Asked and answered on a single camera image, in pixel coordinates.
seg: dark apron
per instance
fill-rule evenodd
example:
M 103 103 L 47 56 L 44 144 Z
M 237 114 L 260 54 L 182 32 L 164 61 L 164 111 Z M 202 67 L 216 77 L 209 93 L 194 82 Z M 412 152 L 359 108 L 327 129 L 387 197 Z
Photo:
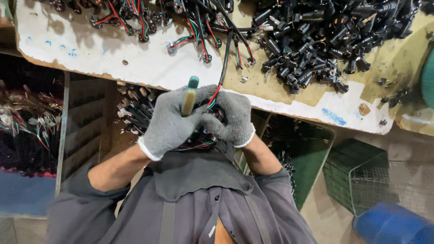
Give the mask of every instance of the dark apron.
M 219 141 L 210 152 L 167 152 L 159 162 L 145 168 L 143 176 L 154 175 L 157 194 L 164 199 L 160 244 L 172 244 L 175 202 L 199 189 L 223 187 L 244 195 L 259 228 L 263 243 L 271 243 L 256 203 L 248 194 L 253 186 L 232 164 L 235 148 Z

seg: key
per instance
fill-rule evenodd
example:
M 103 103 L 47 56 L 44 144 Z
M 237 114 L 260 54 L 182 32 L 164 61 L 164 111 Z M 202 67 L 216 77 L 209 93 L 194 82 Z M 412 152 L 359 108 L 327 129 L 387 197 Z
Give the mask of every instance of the key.
M 270 16 L 270 20 L 273 21 L 277 26 L 277 30 L 282 30 L 285 27 L 286 22 L 285 21 L 278 21 L 273 16 Z

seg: shirt placket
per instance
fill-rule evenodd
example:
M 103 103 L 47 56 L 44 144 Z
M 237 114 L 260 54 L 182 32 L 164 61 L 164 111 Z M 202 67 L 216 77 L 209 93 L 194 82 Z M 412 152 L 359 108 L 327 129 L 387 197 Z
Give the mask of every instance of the shirt placket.
M 220 187 L 214 187 L 210 189 L 210 201 L 211 201 L 211 208 L 213 210 L 213 213 L 211 214 L 211 218 L 208 220 L 207 224 L 205 225 L 204 231 L 199 237 L 200 244 L 214 243 L 215 230 L 216 230 L 220 201 L 221 201 Z

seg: work table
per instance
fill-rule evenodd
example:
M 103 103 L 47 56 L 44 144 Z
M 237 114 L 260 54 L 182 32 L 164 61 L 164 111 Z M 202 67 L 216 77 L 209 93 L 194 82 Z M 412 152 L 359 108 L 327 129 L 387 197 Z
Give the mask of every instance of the work table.
M 86 9 L 82 15 L 69 9 L 60 13 L 51 9 L 48 2 L 17 0 L 17 47 L 33 63 L 122 82 L 173 90 L 186 85 L 194 75 L 199 77 L 200 86 L 217 84 L 224 44 L 215 49 L 211 42 L 207 43 L 213 57 L 209 64 L 200 61 L 202 49 L 196 50 L 192 43 L 175 54 L 167 53 L 166 41 L 190 35 L 182 19 L 175 17 L 171 25 L 159 27 L 156 34 L 150 35 L 148 43 L 140 43 L 136 36 L 127 36 L 122 28 L 107 25 L 101 30 L 92 28 L 90 15 Z M 249 27 L 253 15 L 252 5 L 235 1 L 232 18 L 238 27 Z M 261 73 L 262 63 L 268 58 L 254 38 L 250 46 L 256 65 L 248 66 L 247 50 L 240 44 L 244 69 L 237 69 L 232 46 L 223 88 L 246 95 L 255 108 L 291 117 L 385 134 L 398 114 L 401 127 L 434 135 L 430 123 L 422 123 L 415 129 L 414 120 L 408 119 L 414 117 L 411 111 L 403 111 L 401 105 L 389 108 L 388 104 L 380 102 L 382 97 L 391 96 L 418 80 L 427 55 L 426 35 L 434 31 L 434 18 L 419 12 L 411 30 L 413 33 L 407 38 L 386 41 L 382 47 L 367 54 L 365 59 L 372 64 L 370 71 L 344 74 L 341 80 L 349 85 L 345 94 L 337 93 L 329 84 L 313 80 L 298 95 L 290 94 L 288 87 L 276 79 L 274 71 L 267 77 Z M 226 36 L 219 37 L 226 42 Z M 241 82 L 241 76 L 248 77 L 247 81 Z M 378 85 L 376 80 L 382 77 L 396 83 L 388 87 Z M 363 103 L 371 110 L 367 115 L 360 114 L 359 107 Z M 427 115 L 424 121 L 429 122 L 433 117 Z M 379 124 L 383 119 L 386 125 Z

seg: round connector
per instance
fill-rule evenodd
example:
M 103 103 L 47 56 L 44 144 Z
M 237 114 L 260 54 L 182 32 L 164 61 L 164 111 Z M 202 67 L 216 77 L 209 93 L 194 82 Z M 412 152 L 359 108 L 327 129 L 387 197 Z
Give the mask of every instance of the round connector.
M 208 54 L 208 59 L 204 56 L 204 62 L 205 63 L 211 63 L 212 56 Z

